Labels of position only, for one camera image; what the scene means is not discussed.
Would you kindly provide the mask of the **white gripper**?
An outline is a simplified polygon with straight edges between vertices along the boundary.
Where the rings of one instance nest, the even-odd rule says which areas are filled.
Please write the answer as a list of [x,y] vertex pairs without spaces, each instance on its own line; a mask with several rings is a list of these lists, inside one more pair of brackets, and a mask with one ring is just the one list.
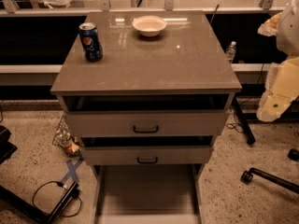
[[279,119],[299,96],[299,57],[281,64],[272,63],[270,71],[274,76],[270,81],[270,91],[263,93],[256,112],[258,120],[263,122]]

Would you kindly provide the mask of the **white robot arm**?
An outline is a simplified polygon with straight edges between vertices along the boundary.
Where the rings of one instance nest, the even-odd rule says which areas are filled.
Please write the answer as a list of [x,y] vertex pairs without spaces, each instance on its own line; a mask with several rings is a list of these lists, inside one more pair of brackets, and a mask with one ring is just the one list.
[[272,122],[299,97],[299,0],[291,0],[282,12],[262,24],[258,33],[275,35],[278,50],[287,55],[281,64],[270,65],[256,112],[258,120]]

